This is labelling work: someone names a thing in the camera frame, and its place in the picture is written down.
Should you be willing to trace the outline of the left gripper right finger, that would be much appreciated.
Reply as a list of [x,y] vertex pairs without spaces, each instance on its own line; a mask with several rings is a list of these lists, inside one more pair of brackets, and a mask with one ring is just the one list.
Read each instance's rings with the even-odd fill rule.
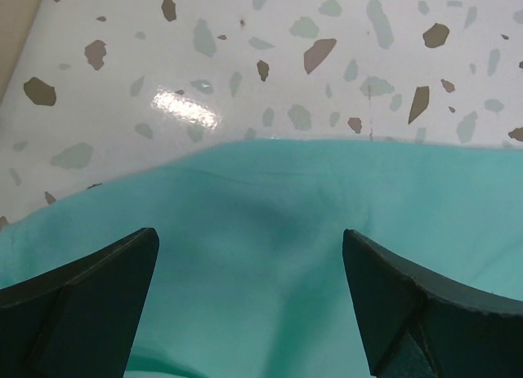
[[374,377],[520,377],[522,303],[345,230],[342,258]]

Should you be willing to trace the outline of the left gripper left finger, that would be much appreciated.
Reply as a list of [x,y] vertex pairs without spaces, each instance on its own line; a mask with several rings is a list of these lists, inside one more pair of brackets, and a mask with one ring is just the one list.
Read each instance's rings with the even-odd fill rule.
[[159,252],[154,229],[1,290],[3,377],[123,376]]

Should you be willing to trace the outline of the mint green t shirt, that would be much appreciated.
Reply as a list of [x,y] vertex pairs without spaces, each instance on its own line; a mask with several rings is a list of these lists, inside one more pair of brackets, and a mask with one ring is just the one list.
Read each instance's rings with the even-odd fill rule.
[[342,263],[355,229],[446,277],[522,296],[522,153],[386,141],[219,145],[1,233],[5,287],[155,229],[129,377],[366,377]]

